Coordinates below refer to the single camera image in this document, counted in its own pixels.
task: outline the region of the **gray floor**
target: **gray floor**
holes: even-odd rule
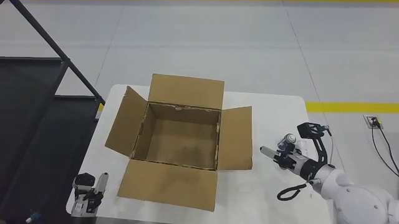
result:
[[[51,1],[23,3],[106,98],[153,73],[222,79],[226,90],[306,101],[398,102],[397,4],[287,1]],[[12,5],[0,6],[0,55],[54,56]],[[73,74],[61,94],[88,94]],[[309,114],[329,124],[333,163],[359,184],[398,196],[358,114]],[[378,114],[399,158],[399,116]],[[377,145],[388,160],[380,134]],[[330,150],[329,139],[325,139]]]

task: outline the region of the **black cable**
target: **black cable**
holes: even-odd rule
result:
[[[282,190],[282,191],[277,195],[277,199],[280,200],[280,201],[282,201],[282,202],[286,202],[286,201],[292,200],[292,199],[294,199],[294,198],[300,193],[300,190],[303,189],[303,188],[305,188],[306,186],[307,186],[307,183],[301,184],[301,185],[298,185],[298,186],[294,186],[294,187],[291,187],[291,188],[286,188],[285,190]],[[289,192],[291,192],[291,191],[295,191],[295,193],[294,193],[293,195],[291,195],[290,197],[282,198],[283,195],[285,195],[286,193],[289,193]]]
[[[397,163],[396,163],[395,160],[393,159],[392,150],[391,150],[391,145],[389,144],[387,138],[385,137],[384,131],[382,131],[381,127],[380,127],[379,125],[378,125],[377,127],[378,127],[378,129],[381,131],[381,134],[382,134],[382,136],[384,137],[385,142],[386,142],[387,145],[388,145],[389,156],[391,157],[393,166],[395,166],[395,168],[396,168],[396,170],[397,170],[397,172],[398,172],[398,174],[399,174],[399,168],[398,168],[398,166],[397,166]]]
[[[377,146],[375,145],[375,140],[374,140],[374,128],[373,128],[373,127],[372,127],[372,139],[373,139],[373,144],[374,144],[375,151],[377,151],[377,154],[378,154],[378,156],[381,158],[382,162],[385,164],[385,166],[387,166],[387,167],[392,171],[392,173],[394,173],[397,177],[399,177],[399,172],[396,173],[395,171],[393,171],[393,169],[392,169],[391,167],[389,167],[389,165],[386,163],[386,161],[384,160],[384,158],[382,158],[380,152],[378,151]],[[387,141],[387,144],[388,144],[389,151],[390,151],[390,153],[391,153],[391,148],[390,148],[390,145],[389,145],[388,141]]]

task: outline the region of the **floor outlet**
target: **floor outlet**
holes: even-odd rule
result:
[[[381,120],[377,116],[375,116],[375,115],[364,115],[363,117],[364,117],[364,120],[366,121],[367,127],[369,129],[378,129],[377,126],[373,126],[373,120],[372,119],[374,117],[377,118],[378,122],[380,123],[381,129],[384,129],[384,127],[382,126]]]

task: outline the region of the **box flap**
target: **box flap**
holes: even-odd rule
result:
[[[105,146],[129,157],[142,125],[146,107],[147,101],[128,86]]]
[[[252,107],[222,110],[218,170],[252,169]]]
[[[224,82],[153,74],[148,101],[222,109]]]
[[[130,160],[118,196],[214,211],[216,171]]]

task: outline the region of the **electrical cord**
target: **electrical cord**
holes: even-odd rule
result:
[[[393,166],[395,166],[395,168],[396,168],[396,170],[397,170],[397,172],[398,172],[398,174],[399,174],[398,165],[397,165],[397,163],[395,162],[395,160],[393,159],[392,150],[391,150],[391,145],[389,144],[389,142],[388,142],[388,140],[387,140],[387,138],[386,138],[386,136],[385,136],[385,134],[384,134],[384,131],[382,131],[382,129],[381,129],[381,127],[380,127],[379,125],[378,125],[378,129],[381,131],[381,134],[382,134],[382,136],[383,136],[385,142],[386,142],[387,145],[388,145],[389,156],[391,157]]]
[[[286,201],[292,200],[300,193],[300,190],[302,190],[303,188],[307,187],[308,184],[309,185],[313,185],[314,183],[315,183],[314,180],[310,180],[310,181],[308,181],[308,182],[306,182],[304,184],[281,190],[281,192],[278,193],[278,195],[277,195],[277,199],[282,201],[282,202],[286,202]],[[289,193],[291,191],[295,191],[295,193],[293,195],[291,195],[290,197],[284,197],[284,198],[282,197],[283,195],[285,195],[286,193]]]
[[[387,166],[387,168],[389,168],[389,169],[392,171],[392,173],[394,173],[397,177],[399,177],[399,169],[398,169],[398,166],[397,166],[397,164],[395,163],[395,161],[394,161],[394,159],[393,159],[393,155],[392,155],[392,151],[391,151],[391,145],[389,144],[387,138],[385,137],[385,134],[384,134],[384,132],[382,131],[381,125],[380,125],[380,123],[378,123],[378,120],[377,120],[377,119],[372,119],[372,120],[373,120],[373,125],[372,125],[372,139],[373,139],[373,144],[374,144],[375,151],[377,151],[378,156],[381,158],[381,160],[382,160],[382,162],[385,164],[385,166]],[[388,145],[389,156],[391,157],[391,160],[392,160],[393,165],[395,166],[395,168],[396,168],[396,170],[397,170],[397,173],[396,173],[395,171],[393,171],[393,169],[386,163],[386,161],[384,160],[384,158],[382,158],[380,152],[379,152],[378,149],[377,149],[377,146],[375,145],[375,140],[374,140],[374,128],[373,128],[374,126],[377,126],[377,128],[381,131],[382,136],[384,137],[384,140],[386,141],[386,143],[387,143],[387,145]]]

